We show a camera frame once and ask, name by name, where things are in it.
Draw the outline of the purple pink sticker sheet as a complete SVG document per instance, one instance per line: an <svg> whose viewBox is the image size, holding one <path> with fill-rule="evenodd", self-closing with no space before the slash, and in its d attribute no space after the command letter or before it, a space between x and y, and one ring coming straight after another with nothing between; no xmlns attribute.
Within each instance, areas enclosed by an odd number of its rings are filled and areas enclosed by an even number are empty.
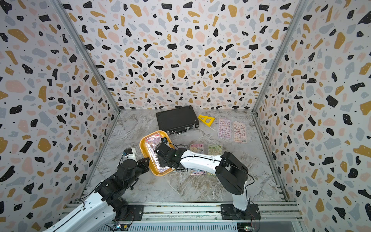
<svg viewBox="0 0 371 232"><path fill-rule="evenodd" d="M172 168L168 167L166 162L156 153L157 145L162 143L161 139L163 137L164 136L161 133L157 132L145 139L145 147L153 163L154 166L153 170L155 171L156 174L159 174L160 176L172 170Z"/></svg>

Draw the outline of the black briefcase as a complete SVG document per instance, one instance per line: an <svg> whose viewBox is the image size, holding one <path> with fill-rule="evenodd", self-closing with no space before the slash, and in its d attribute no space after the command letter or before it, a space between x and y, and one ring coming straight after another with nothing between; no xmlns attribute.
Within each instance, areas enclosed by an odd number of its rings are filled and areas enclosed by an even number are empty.
<svg viewBox="0 0 371 232"><path fill-rule="evenodd" d="M157 112L156 118L159 130L168 135L188 132L200 125L192 106Z"/></svg>

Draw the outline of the green animal sticker sheet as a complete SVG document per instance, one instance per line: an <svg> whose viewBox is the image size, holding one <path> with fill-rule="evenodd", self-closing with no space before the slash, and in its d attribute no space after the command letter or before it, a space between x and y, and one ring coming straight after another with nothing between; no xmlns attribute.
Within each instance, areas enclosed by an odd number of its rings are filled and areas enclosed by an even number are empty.
<svg viewBox="0 0 371 232"><path fill-rule="evenodd" d="M223 155L223 147L221 145L208 145L208 155L221 156Z"/></svg>

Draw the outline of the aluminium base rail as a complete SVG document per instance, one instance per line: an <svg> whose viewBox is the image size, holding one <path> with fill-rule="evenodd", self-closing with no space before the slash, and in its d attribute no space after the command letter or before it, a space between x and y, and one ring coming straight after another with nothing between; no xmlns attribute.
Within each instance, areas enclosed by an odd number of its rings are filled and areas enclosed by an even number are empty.
<svg viewBox="0 0 371 232"><path fill-rule="evenodd" d="M305 232L295 203L254 202L245 219L227 202L133 203L128 215L68 204L51 232Z"/></svg>

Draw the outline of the yellow triangle ruler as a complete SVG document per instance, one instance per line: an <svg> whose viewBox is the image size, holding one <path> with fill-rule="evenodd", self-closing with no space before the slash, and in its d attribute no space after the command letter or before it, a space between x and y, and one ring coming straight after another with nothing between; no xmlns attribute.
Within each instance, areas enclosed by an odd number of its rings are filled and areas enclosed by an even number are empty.
<svg viewBox="0 0 371 232"><path fill-rule="evenodd" d="M215 118L214 117L209 117L209 116L203 116L203 115L199 115L198 116L198 119L203 122L206 126L208 127L211 127L211 125L213 124L213 122L215 121Z"/></svg>

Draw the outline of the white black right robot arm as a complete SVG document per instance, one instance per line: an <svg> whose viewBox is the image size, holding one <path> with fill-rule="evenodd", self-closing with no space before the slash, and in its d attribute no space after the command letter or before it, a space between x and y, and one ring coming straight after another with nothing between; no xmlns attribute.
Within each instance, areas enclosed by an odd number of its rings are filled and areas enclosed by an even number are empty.
<svg viewBox="0 0 371 232"><path fill-rule="evenodd" d="M244 212L250 199L247 194L248 168L232 153L210 156L196 153L186 148L174 149L166 143L160 143L155 153L167 167L180 169L198 169L216 175L221 185L232 194L235 209Z"/></svg>

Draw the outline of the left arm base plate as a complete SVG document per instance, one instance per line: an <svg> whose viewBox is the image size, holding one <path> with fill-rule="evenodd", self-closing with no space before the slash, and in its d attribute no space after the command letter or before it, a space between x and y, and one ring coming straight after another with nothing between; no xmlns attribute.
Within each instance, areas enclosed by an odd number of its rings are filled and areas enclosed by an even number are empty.
<svg viewBox="0 0 371 232"><path fill-rule="evenodd" d="M116 221L140 221L142 220L145 206L128 205L117 212Z"/></svg>

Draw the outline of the yellow storage tray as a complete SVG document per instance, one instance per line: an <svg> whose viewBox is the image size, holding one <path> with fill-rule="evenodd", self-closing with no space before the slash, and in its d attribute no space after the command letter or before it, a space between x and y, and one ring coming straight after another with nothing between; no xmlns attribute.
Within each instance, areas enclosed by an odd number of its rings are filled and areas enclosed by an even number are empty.
<svg viewBox="0 0 371 232"><path fill-rule="evenodd" d="M142 140L140 141L140 149L141 149L141 152L142 152L142 154L143 154L143 156L144 156L145 158L150 158L149 155L148 155L148 153L147 153L147 149L146 149L146 147L145 147L145 139L146 139L147 137L149 137L149 136L151 136L151 135L157 133L157 132L161 133L164 137L166 137L169 143L172 143L172 141L170 140L170 137L168 136L168 134L167 134L166 132L162 131L162 130L155 131L155 132L153 132L153 133L151 133L151 134L149 134L149 135L143 137ZM154 169L154 166L153 166L153 163L152 163L151 159L150 159L149 168L150 168L151 172L152 172L155 176L158 176L158 177L162 177L162 176L164 176L164 175L166 175L166 174L168 174L168 173L174 171L174 169L172 168L171 171L166 172L166 173L164 173L164 174L161 175L161 176L160 176L159 174L156 174L155 171L153 170L153 169Z"/></svg>

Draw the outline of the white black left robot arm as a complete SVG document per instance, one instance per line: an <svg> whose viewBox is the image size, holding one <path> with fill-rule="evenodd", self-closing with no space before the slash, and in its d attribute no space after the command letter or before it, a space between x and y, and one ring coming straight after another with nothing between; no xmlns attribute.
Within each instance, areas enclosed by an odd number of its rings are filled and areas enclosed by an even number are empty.
<svg viewBox="0 0 371 232"><path fill-rule="evenodd" d="M135 220L141 220L143 205L130 206L122 197L132 190L139 176L149 171L149 158L126 159L117 171L97 185L94 191L67 216L47 232L94 232L103 226L127 231Z"/></svg>

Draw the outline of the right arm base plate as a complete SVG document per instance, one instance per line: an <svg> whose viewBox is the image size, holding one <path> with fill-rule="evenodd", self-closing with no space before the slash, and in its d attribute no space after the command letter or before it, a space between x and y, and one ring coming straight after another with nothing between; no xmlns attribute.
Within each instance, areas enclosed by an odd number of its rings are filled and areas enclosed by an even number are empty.
<svg viewBox="0 0 371 232"><path fill-rule="evenodd" d="M238 219L252 219L259 220L261 219L260 210L258 205L249 203L247 210L241 211L236 209L233 204L222 204L220 206L221 216L223 220L238 220Z"/></svg>

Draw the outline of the pink cat sticker sheet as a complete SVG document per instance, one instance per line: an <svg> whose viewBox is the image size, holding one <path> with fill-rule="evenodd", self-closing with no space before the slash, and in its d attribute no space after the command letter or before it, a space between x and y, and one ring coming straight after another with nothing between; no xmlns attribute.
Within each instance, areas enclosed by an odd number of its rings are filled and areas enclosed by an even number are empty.
<svg viewBox="0 0 371 232"><path fill-rule="evenodd" d="M189 150L192 152L204 154L203 144L190 144ZM200 176L200 175L206 174L206 171L199 170L199 169L193 169L193 168L188 169L188 172L191 176Z"/></svg>

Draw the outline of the holographic sticker sheet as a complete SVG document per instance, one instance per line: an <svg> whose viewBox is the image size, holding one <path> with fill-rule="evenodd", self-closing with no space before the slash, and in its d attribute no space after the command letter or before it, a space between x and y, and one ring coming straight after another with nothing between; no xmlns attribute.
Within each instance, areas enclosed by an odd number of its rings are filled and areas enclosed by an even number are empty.
<svg viewBox="0 0 371 232"><path fill-rule="evenodd" d="M188 149L188 146L187 145L176 145L175 146L177 149L179 148L185 148L185 149ZM187 172L187 169L184 168L184 167L180 167L180 168L177 168L174 170L175 172Z"/></svg>

